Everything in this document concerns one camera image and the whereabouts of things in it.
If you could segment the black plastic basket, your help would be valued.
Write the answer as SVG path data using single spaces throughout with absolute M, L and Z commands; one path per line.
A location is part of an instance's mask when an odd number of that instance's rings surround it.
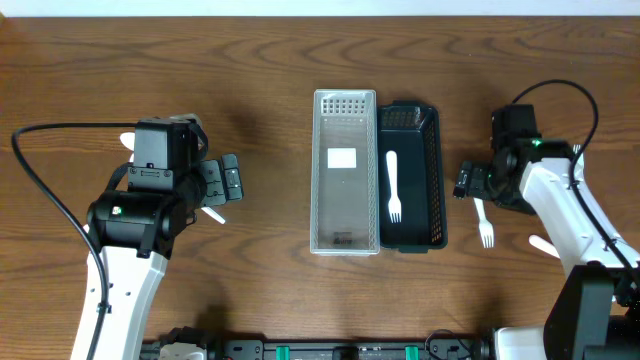
M 380 243 L 401 253 L 426 253 L 447 245 L 444 171 L 437 109 L 417 100 L 395 100 L 377 109 Z M 397 155 L 397 190 L 389 180 L 386 155 Z M 397 194 L 400 220 L 392 221 L 389 200 Z

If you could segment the clear plastic basket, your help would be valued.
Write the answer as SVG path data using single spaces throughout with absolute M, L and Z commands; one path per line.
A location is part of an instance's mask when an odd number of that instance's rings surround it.
M 329 169 L 328 148 L 355 148 L 357 167 Z M 373 90 L 314 93 L 310 252 L 371 256 L 380 251 L 377 104 Z

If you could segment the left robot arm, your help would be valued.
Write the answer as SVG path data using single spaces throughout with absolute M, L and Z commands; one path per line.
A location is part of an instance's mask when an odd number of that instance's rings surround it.
M 211 213 L 243 198 L 236 155 L 209 160 L 207 151 L 195 114 L 136 124 L 132 161 L 88 209 L 88 236 L 101 262 L 87 263 L 73 358 L 137 358 L 176 237 L 196 222 L 197 210 Z

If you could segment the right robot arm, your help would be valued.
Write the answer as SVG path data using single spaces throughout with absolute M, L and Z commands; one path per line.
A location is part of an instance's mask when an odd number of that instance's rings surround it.
M 636 359 L 639 253 L 591 194 L 576 150 L 543 139 L 530 105 L 492 114 L 492 161 L 461 165 L 453 195 L 536 215 L 567 276 L 545 322 L 494 331 L 495 359 Z

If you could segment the white label sticker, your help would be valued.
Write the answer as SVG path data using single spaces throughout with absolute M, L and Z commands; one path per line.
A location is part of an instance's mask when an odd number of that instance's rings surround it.
M 328 148 L 327 167 L 329 169 L 354 169 L 357 167 L 355 148 Z

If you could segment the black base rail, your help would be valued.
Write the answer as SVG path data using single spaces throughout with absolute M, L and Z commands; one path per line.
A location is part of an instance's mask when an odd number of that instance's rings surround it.
M 190 327 L 174 328 L 142 344 L 140 359 L 202 360 L 490 360 L 496 357 L 487 337 L 457 335 L 440 329 L 419 341 L 271 341 L 224 339 Z

